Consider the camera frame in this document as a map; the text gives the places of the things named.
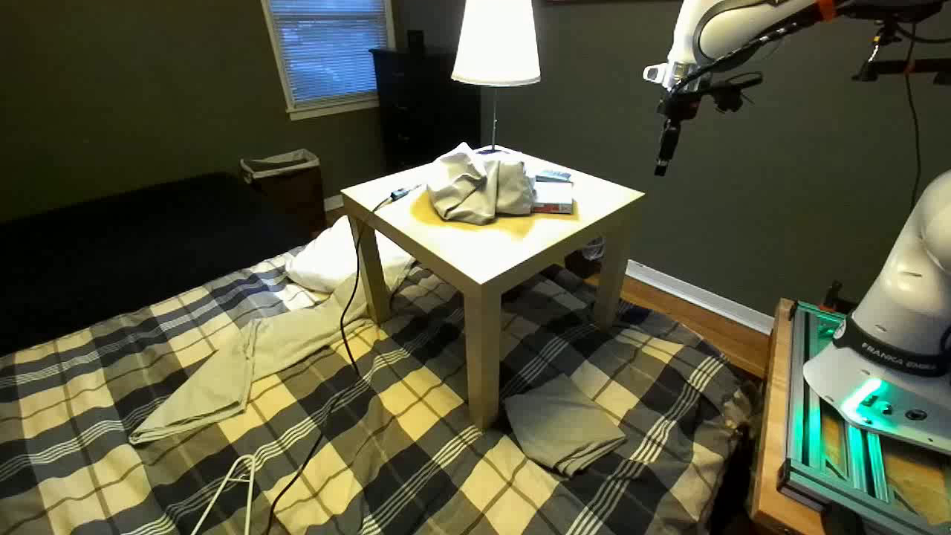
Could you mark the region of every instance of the white side table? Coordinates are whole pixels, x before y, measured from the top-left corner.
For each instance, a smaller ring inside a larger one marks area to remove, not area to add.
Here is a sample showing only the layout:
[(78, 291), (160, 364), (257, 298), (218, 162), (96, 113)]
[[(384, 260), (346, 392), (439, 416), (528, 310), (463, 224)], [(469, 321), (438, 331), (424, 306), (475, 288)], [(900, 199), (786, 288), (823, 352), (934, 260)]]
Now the white side table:
[[(528, 166), (558, 166), (528, 156), (521, 157)], [(500, 217), (490, 226), (444, 224), (424, 188), (387, 211), (374, 211), (392, 190), (427, 185), (435, 174), (439, 174), (439, 166), (424, 163), (355, 185), (341, 190), (341, 202), (361, 240), (368, 303), (377, 325), (389, 319), (389, 294), (374, 229), (463, 294), (469, 413), (478, 428), (487, 428), (500, 416), (502, 294), (539, 270), (558, 264), (567, 254), (603, 238), (607, 254), (594, 325), (607, 328), (615, 319), (643, 193), (567, 171), (576, 193), (575, 214)]]

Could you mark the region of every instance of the lamp shade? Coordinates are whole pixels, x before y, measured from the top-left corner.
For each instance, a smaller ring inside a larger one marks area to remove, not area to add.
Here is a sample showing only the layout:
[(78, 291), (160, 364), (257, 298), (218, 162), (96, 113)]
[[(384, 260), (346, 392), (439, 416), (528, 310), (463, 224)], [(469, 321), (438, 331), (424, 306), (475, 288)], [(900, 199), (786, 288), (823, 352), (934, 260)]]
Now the lamp shade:
[(466, 0), (451, 80), (469, 86), (539, 84), (531, 0)]

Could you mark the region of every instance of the cable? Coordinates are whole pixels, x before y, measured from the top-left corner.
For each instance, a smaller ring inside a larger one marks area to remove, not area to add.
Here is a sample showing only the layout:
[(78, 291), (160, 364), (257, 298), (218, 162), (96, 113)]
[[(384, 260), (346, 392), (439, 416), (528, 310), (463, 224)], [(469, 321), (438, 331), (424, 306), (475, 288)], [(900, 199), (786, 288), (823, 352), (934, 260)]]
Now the cable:
[(919, 37), (916, 34), (919, 25), (913, 25), (913, 29), (894, 26), (897, 37), (910, 38), (910, 43), (921, 43), (921, 44), (951, 44), (951, 37), (934, 38), (934, 37)]
[(913, 193), (910, 193), (910, 211), (916, 208), (916, 199), (919, 199), (919, 188), (921, 188), (921, 126), (919, 126), (919, 104), (916, 104), (916, 93), (913, 93), (913, 64), (916, 64), (916, 43), (910, 38), (910, 50), (903, 58), (903, 95), (906, 95), (906, 104), (910, 104), (910, 117), (913, 117), (913, 148), (916, 148), (916, 177), (913, 177)]
[[(384, 206), (392, 206), (398, 199), (405, 199), (411, 190), (416, 188), (401, 188), (401, 190), (392, 190), (389, 197), (384, 197), (372, 211), (380, 211)], [(340, 331), (340, 339), (346, 346), (346, 353), (349, 353), (349, 365), (355, 371), (355, 380), (361, 377), (361, 365), (358, 365), (358, 358), (352, 352), (352, 342), (349, 342), (349, 312), (358, 301), (358, 288), (361, 288), (361, 278), (362, 278), (362, 255), (361, 255), (361, 236), (355, 233), (355, 254), (358, 254), (358, 269), (355, 269), (355, 285), (352, 285), (352, 294), (346, 301), (346, 310), (340, 312), (340, 321), (335, 321), (335, 331)], [(314, 457), (314, 452), (322, 449), (322, 444), (328, 440), (323, 435), (323, 426), (328, 419), (335, 413), (335, 404), (352, 392), (352, 388), (340, 389), (329, 397), (328, 402), (328, 416), (317, 423), (317, 440), (310, 447), (310, 452), (303, 456), (303, 465), (298, 466), (298, 472), (292, 477), (292, 483), (274, 496), (270, 504), (270, 514), (268, 514), (268, 526), (264, 526), (264, 535), (270, 532), (274, 526), (274, 518), (277, 518), (277, 505), (279, 499), (294, 487), (294, 483), (303, 477), (303, 466), (310, 465), (310, 457)]]

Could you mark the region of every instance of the pillow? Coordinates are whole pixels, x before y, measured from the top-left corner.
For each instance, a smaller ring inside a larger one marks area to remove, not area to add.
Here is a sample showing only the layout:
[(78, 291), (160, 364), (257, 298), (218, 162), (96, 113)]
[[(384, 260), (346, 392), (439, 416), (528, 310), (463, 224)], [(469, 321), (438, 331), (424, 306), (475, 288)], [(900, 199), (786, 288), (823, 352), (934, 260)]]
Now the pillow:
[[(377, 233), (377, 251), (384, 270), (389, 269), (411, 269), (413, 255), (405, 254), (398, 245), (384, 238)], [(340, 217), (329, 229), (323, 229), (317, 238), (312, 238), (292, 263), (289, 278), (312, 288), (317, 294), (329, 294), (340, 288), (349, 278), (358, 275), (358, 251), (355, 251), (355, 233), (352, 220)]]

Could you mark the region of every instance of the checkered bedspread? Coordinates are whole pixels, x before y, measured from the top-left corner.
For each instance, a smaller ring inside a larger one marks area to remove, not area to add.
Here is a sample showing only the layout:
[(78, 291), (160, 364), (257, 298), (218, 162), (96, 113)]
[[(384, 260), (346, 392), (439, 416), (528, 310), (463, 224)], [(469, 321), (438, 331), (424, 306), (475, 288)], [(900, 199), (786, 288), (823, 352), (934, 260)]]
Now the checkered bedspread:
[[(469, 426), (462, 298), (427, 270), (384, 328), (257, 380), (242, 416), (135, 449), (127, 432), (242, 325), (312, 306), (285, 260), (0, 358), (0, 535), (191, 532), (242, 456), (258, 466), (252, 532), (270, 511), (289, 532), (693, 532), (707, 518), (750, 419), (741, 385), (659, 315), (625, 306), (615, 331), (588, 328), (591, 288), (561, 270), (505, 298), (502, 399), (567, 376), (609, 411), (627, 440), (570, 480), (505, 423)], [(205, 530), (242, 532), (243, 499), (225, 486)]]

